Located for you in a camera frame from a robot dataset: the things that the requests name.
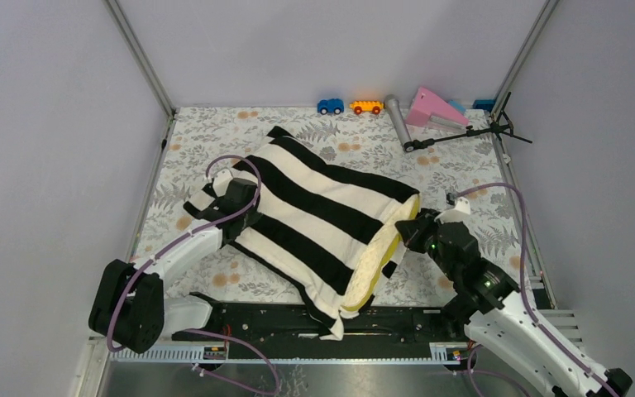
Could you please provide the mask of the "yellow white pillow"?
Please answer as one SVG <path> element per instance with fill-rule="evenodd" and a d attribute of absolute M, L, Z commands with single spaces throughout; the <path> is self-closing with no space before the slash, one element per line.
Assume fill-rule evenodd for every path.
<path fill-rule="evenodd" d="M 353 275 L 347 286 L 345 297 L 340 307 L 343 318 L 354 318 L 370 301 L 383 277 L 383 269 L 397 255 L 402 256 L 401 236 L 395 223 L 412 220 L 420 209 L 421 195 L 416 193 L 404 203 L 386 213 L 383 226 L 366 245 L 356 262 Z"/>

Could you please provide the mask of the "black white striped pillowcase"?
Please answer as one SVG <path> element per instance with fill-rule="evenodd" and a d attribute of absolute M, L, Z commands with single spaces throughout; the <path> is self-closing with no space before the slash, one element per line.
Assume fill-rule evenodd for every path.
<path fill-rule="evenodd" d="M 261 218 L 232 246 L 295 286 L 309 316 L 326 329 L 321 338 L 341 340 L 350 318 L 340 307 L 356 262 L 386 213 L 419 191 L 328 164 L 282 127 L 273 127 L 232 173 L 261 184 Z M 399 248 L 402 256 L 389 262 L 380 281 L 402 261 L 402 241 Z"/>

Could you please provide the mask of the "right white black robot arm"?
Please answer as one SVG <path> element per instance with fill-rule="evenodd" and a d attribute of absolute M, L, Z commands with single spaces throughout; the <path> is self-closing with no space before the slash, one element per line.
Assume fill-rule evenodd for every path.
<path fill-rule="evenodd" d="M 463 222 L 442 222 L 427 211 L 395 227 L 404 245 L 428 255 L 452 282 L 455 297 L 442 308 L 446 337 L 478 342 L 544 396 L 625 396 L 632 378 L 583 353 L 541 311 L 520 284 L 483 257 Z"/>

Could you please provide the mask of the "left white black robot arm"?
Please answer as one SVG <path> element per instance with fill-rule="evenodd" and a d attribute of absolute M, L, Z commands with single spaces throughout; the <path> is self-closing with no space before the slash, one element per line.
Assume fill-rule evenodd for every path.
<path fill-rule="evenodd" d="M 88 317 L 91 331 L 107 339 L 112 352 L 148 351 L 159 338 L 192 328 L 212 340 L 223 329 L 222 315 L 205 299 L 167 299 L 165 291 L 192 265 L 233 242 L 260 219 L 260 184 L 239 177 L 215 179 L 203 192 L 207 203 L 190 199 L 186 231 L 146 259 L 111 261 L 103 270 Z"/>

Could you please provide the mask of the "floral patterned table mat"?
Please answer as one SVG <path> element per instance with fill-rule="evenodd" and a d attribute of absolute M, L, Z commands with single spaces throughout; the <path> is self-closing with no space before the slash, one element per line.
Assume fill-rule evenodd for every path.
<path fill-rule="evenodd" d="M 404 153 L 387 113 L 318 115 L 313 108 L 181 108 L 168 140 L 163 168 L 131 258 L 149 256 L 189 227 L 183 202 L 204 185 L 208 163 L 220 155 L 247 155 L 279 126 L 327 163 L 397 179 L 421 192 L 424 208 L 444 209 L 446 193 L 503 181 L 490 135 Z M 519 231 L 505 188 L 466 196 L 466 226 L 484 257 L 519 280 Z M 201 292 L 221 301 L 300 304 L 296 288 L 232 247 L 207 256 L 167 289 L 178 297 Z M 442 307 L 455 296 L 452 283 L 424 255 L 408 253 L 375 305 Z"/>

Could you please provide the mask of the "grey microphone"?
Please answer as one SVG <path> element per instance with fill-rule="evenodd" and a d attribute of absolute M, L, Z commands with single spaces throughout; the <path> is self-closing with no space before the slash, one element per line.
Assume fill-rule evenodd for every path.
<path fill-rule="evenodd" d="M 389 114 L 390 120 L 394 125 L 396 136 L 399 139 L 403 151 L 406 153 L 413 151 L 413 141 L 400 111 L 399 100 L 393 94 L 389 94 L 385 97 L 384 109 Z"/>

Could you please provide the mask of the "blue toy car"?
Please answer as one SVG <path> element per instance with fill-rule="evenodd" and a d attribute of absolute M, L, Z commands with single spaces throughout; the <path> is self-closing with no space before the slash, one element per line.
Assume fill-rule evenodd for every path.
<path fill-rule="evenodd" d="M 317 103 L 317 112 L 321 115 L 338 115 L 345 111 L 344 102 L 339 98 L 322 99 Z"/>

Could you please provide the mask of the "pink triangular block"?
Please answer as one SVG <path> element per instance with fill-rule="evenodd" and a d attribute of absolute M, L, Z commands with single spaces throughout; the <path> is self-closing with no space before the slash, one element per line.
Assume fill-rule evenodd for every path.
<path fill-rule="evenodd" d="M 446 125 L 463 128 L 469 125 L 469 119 L 457 108 L 431 90 L 419 87 L 405 117 L 405 123 L 425 127 L 430 122 L 444 122 Z"/>

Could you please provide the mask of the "light blue block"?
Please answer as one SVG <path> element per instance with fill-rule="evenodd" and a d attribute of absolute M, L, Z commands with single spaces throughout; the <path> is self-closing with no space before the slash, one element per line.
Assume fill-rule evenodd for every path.
<path fill-rule="evenodd" d="M 466 108 L 456 100 L 449 100 L 447 103 L 460 114 L 464 115 L 466 113 Z"/>

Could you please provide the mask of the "black mini tripod stand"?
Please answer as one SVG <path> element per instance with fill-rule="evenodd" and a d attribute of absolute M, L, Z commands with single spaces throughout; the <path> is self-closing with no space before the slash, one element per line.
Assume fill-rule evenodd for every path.
<path fill-rule="evenodd" d="M 442 138 L 428 138 L 423 141 L 420 140 L 411 140 L 407 141 L 403 144 L 403 151 L 405 153 L 409 153 L 415 150 L 426 149 L 430 146 L 433 146 L 437 143 L 444 141 L 452 141 L 455 139 L 461 139 L 465 137 L 475 137 L 481 136 L 487 133 L 494 135 L 498 141 L 502 141 L 501 136 L 509 136 L 511 138 L 517 139 L 519 141 L 526 142 L 528 144 L 532 144 L 533 141 L 516 135 L 514 133 L 514 125 L 513 122 L 509 119 L 507 113 L 505 112 L 505 108 L 508 104 L 508 101 L 511 97 L 511 92 L 508 92 L 504 97 L 503 104 L 495 117 L 493 117 L 489 123 L 489 126 L 483 129 L 475 130 L 472 126 L 467 126 L 462 133 L 455 134 L 452 136 L 445 136 Z"/>

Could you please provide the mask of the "orange yellow toy car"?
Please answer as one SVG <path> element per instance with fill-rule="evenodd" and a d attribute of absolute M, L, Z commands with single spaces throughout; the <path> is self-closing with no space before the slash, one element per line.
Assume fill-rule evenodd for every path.
<path fill-rule="evenodd" d="M 384 104 L 380 101 L 354 101 L 350 103 L 350 109 L 356 115 L 368 112 L 379 115 L 384 109 Z"/>

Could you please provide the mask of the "dark blue block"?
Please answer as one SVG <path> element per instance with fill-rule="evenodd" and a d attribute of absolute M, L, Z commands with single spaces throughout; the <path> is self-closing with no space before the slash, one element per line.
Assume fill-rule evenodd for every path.
<path fill-rule="evenodd" d="M 478 109 L 478 110 L 484 110 L 486 112 L 492 112 L 495 104 L 496 104 L 495 99 L 476 99 L 472 103 L 472 108 Z"/>

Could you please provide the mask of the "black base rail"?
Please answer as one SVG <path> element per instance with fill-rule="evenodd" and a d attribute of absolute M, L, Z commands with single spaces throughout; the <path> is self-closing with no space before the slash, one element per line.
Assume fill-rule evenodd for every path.
<path fill-rule="evenodd" d="M 460 324 L 437 308 L 371 306 L 343 323 L 340 341 L 322 340 L 326 329 L 302 304 L 244 304 L 215 302 L 204 333 L 177 332 L 176 342 L 204 342 L 226 347 L 235 360 L 257 348 L 274 362 L 281 361 L 433 361 L 457 363 L 466 357 L 470 339 Z M 231 342 L 210 338 L 208 332 L 229 335 Z"/>

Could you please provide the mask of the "left aluminium frame post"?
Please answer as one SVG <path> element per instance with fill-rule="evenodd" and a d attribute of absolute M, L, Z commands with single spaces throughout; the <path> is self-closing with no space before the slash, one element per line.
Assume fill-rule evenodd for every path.
<path fill-rule="evenodd" d="M 161 79 L 155 71 L 141 41 L 137 37 L 135 30 L 124 11 L 122 4 L 118 0 L 103 0 L 103 4 L 107 7 L 117 29 L 122 35 L 122 39 L 126 42 L 134 61 L 137 63 L 144 79 L 148 83 L 150 90 L 160 105 L 166 117 L 173 118 L 176 114 L 176 108 L 173 105 L 169 95 L 166 92 Z"/>

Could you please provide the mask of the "right aluminium frame post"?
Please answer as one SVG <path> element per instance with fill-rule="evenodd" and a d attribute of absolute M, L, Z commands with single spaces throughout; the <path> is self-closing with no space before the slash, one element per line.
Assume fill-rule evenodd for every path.
<path fill-rule="evenodd" d="M 560 2 L 560 0 L 546 0 L 544 2 L 541 11 L 538 13 L 535 22 L 532 24 L 532 28 L 527 34 L 522 46 L 514 58 L 512 65 L 505 75 L 503 83 L 500 85 L 495 98 L 493 113 L 498 113 L 502 109 L 505 99 L 508 94 L 511 93 L 511 89 L 516 78 Z"/>

